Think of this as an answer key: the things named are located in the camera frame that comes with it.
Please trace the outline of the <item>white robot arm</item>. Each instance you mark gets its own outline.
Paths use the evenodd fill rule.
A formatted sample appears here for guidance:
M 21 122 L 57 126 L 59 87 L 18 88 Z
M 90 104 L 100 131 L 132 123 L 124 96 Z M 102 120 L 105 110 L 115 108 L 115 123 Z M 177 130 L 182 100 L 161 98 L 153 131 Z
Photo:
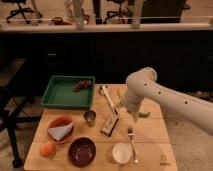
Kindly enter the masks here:
M 153 68 L 145 67 L 130 74 L 126 85 L 121 104 L 132 115 L 138 112 L 142 100 L 149 98 L 213 135 L 213 103 L 161 86 Z

